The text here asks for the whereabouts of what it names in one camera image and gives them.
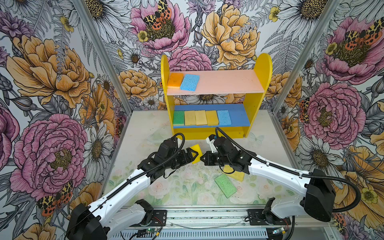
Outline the bright yellow square sponge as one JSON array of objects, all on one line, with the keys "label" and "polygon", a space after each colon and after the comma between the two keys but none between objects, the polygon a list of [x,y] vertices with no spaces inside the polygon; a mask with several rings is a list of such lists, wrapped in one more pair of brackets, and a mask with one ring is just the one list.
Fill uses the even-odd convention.
[{"label": "bright yellow square sponge", "polygon": [[200,145],[194,145],[190,147],[191,149],[191,154],[193,157],[192,164],[196,164],[201,161],[201,157],[203,156],[202,150]]}]

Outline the golden yellow sponge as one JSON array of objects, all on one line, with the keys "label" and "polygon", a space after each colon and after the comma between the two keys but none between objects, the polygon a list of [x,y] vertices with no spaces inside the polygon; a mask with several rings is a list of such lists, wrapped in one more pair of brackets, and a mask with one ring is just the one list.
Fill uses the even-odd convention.
[{"label": "golden yellow sponge", "polygon": [[219,118],[217,111],[211,110],[206,111],[206,118],[207,118],[207,125],[208,126],[218,126],[219,125]]}]

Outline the dark green scrub sponge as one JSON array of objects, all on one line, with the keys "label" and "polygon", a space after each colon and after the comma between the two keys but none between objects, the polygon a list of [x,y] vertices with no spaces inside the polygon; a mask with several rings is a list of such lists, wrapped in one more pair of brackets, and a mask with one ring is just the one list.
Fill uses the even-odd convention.
[{"label": "dark green scrub sponge", "polygon": [[185,125],[185,112],[184,111],[174,111],[173,125],[174,126],[184,126]]}]

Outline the light yellow sponge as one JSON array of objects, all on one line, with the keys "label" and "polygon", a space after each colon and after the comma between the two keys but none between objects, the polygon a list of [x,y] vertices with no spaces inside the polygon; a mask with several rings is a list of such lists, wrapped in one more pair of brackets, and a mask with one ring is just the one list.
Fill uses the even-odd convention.
[{"label": "light yellow sponge", "polygon": [[195,118],[197,126],[206,126],[208,124],[206,111],[204,110],[195,111]]}]

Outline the blue sponge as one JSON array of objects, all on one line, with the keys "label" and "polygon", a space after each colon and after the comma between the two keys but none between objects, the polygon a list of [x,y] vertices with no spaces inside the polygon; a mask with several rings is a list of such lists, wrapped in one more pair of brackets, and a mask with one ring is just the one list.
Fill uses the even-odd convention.
[{"label": "blue sponge", "polygon": [[200,76],[186,74],[181,83],[180,90],[194,92],[197,88]]},{"label": "blue sponge", "polygon": [[219,126],[231,126],[232,121],[228,110],[217,111]]}]

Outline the pale yellow sponge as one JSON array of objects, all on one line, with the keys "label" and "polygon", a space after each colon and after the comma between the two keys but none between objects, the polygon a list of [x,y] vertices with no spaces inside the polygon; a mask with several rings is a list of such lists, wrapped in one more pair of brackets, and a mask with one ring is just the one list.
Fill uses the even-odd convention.
[{"label": "pale yellow sponge", "polygon": [[184,111],[185,114],[185,126],[196,125],[196,112],[195,111]]}]

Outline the orange sponge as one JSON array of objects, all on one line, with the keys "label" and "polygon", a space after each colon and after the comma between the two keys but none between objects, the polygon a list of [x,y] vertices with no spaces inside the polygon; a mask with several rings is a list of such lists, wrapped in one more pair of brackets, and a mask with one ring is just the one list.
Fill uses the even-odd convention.
[{"label": "orange sponge", "polygon": [[180,89],[183,79],[183,73],[171,73],[167,83],[168,89]]}]

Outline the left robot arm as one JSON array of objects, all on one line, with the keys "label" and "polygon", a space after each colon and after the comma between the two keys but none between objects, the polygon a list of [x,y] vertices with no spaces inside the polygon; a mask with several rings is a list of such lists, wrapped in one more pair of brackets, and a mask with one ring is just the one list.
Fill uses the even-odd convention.
[{"label": "left robot arm", "polygon": [[107,240],[130,226],[148,226],[154,217],[154,208],[145,200],[136,201],[130,208],[122,207],[139,192],[163,177],[167,169],[177,170],[198,162],[202,156],[200,146],[176,151],[162,158],[152,153],[143,160],[127,180],[113,191],[89,205],[77,205],[70,217],[66,237],[69,240]]}]

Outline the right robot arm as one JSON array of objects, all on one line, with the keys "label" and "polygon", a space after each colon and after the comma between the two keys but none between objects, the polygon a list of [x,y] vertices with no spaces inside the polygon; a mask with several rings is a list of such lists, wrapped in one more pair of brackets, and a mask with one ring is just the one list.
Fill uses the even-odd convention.
[{"label": "right robot arm", "polygon": [[206,166],[228,165],[234,171],[263,177],[296,192],[296,195],[289,198],[273,197],[268,200],[259,218],[269,224],[291,216],[310,216],[321,222],[329,222],[333,217],[336,192],[321,171],[315,171],[320,175],[318,179],[314,174],[306,178],[304,176],[307,174],[306,171],[286,168],[261,156],[253,158],[241,150],[230,154],[207,151],[201,157],[201,161]]}]

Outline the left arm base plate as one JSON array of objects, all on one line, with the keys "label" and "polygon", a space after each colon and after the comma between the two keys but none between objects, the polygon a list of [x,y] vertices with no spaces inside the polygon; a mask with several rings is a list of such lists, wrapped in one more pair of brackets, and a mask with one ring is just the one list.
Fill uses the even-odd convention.
[{"label": "left arm base plate", "polygon": [[167,214],[167,210],[149,211],[144,215],[139,225],[142,227],[163,227],[167,222]]}]

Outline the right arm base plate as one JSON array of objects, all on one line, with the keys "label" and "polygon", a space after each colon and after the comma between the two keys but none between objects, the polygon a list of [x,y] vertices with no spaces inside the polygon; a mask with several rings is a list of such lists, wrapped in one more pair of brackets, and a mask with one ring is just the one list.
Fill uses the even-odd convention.
[{"label": "right arm base plate", "polygon": [[264,213],[262,209],[248,209],[244,221],[251,226],[291,225],[290,218],[280,219],[271,212]]}]

